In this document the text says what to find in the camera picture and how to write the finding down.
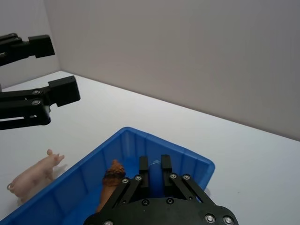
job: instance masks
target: white table surface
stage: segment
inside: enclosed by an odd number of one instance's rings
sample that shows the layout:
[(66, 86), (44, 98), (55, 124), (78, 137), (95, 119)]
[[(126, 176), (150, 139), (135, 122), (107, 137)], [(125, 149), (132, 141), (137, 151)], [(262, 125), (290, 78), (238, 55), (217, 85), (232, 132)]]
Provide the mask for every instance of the white table surface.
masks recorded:
[[(32, 89), (71, 74), (57, 72), (7, 88)], [(300, 212), (300, 142), (76, 76), (81, 100), (51, 107), (52, 122), (0, 131), (0, 219), (17, 208), (6, 190), (48, 148), (66, 157), (66, 169), (122, 127), (130, 126), (186, 147), (216, 170), (212, 200), (240, 225), (296, 225)]]

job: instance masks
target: blue cylinder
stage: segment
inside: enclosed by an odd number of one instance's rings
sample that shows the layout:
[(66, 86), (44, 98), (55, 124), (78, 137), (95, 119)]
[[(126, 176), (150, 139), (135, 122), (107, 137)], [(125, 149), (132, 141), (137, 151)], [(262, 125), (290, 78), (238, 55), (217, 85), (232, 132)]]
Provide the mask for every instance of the blue cylinder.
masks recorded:
[(161, 162), (155, 160), (149, 166), (149, 189), (152, 198), (164, 197), (163, 170)]

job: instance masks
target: screw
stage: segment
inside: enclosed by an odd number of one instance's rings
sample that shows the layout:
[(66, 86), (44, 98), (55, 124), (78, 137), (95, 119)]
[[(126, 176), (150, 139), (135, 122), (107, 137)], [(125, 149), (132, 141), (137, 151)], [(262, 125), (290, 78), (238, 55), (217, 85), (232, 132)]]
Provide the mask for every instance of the screw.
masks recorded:
[(38, 95), (38, 94), (41, 93), (41, 91), (40, 91), (40, 90), (34, 90), (32, 93), (33, 93), (34, 95)]
[(215, 217), (212, 214), (205, 215), (205, 220), (207, 222), (209, 222), (210, 224), (212, 224), (216, 221)]
[(139, 175), (137, 175), (137, 176), (135, 177), (135, 179), (136, 179), (136, 180), (141, 180), (141, 179), (142, 179), (142, 177), (141, 177), (141, 176), (139, 176)]
[(103, 225), (113, 225), (113, 222), (112, 222), (112, 221), (109, 221), (109, 220), (107, 220), (107, 221), (105, 221), (105, 222), (103, 223)]
[(33, 101), (31, 102), (32, 105), (38, 105), (38, 104), (40, 104), (40, 103), (41, 103), (40, 100), (33, 100)]
[(147, 205), (149, 205), (149, 200), (147, 200), (147, 199), (144, 199), (144, 200), (142, 200), (142, 205), (143, 206), (147, 206)]
[(173, 200), (172, 198), (168, 198), (168, 199), (167, 199), (167, 203), (168, 203), (169, 205), (172, 205), (172, 204), (174, 203), (174, 200)]
[(124, 178), (123, 180), (122, 180), (122, 183), (124, 183), (124, 184), (126, 184), (126, 183), (128, 183), (128, 179), (127, 178)]
[(189, 175), (184, 175), (183, 176), (183, 179), (185, 179), (185, 180), (189, 180), (191, 177), (189, 176)]
[(231, 217), (229, 217), (229, 216), (225, 216), (225, 217), (223, 218), (223, 221), (224, 221), (224, 223), (226, 223), (227, 225), (233, 225), (233, 224), (234, 224), (233, 219), (232, 219)]
[(175, 178), (177, 177), (177, 175), (174, 174), (174, 173), (171, 173), (170, 177), (171, 177), (172, 179), (175, 179)]

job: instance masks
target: blue plastic bin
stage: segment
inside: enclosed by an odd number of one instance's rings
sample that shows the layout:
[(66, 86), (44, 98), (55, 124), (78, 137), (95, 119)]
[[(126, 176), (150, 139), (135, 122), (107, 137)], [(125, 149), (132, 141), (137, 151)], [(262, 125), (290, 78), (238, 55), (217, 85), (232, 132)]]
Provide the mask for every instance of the blue plastic bin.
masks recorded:
[(188, 149), (145, 132), (125, 127), (72, 166), (28, 202), (1, 221), (1, 225), (82, 225), (99, 204), (102, 178), (114, 159), (120, 161), (126, 176), (138, 174), (140, 156), (149, 164), (171, 157), (173, 171), (189, 173), (205, 189), (215, 165)]

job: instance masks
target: pink toy pig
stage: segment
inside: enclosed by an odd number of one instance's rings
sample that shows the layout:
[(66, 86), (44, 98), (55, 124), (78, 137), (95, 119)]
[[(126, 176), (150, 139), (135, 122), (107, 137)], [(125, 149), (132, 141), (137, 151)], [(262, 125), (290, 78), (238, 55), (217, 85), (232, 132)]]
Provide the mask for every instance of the pink toy pig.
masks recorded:
[(47, 151), (47, 157), (28, 168), (17, 176), (13, 182), (7, 186), (7, 190), (14, 193), (24, 203), (27, 201), (29, 192), (44, 178), (53, 180), (53, 167), (58, 165), (64, 155), (53, 154), (52, 150)]

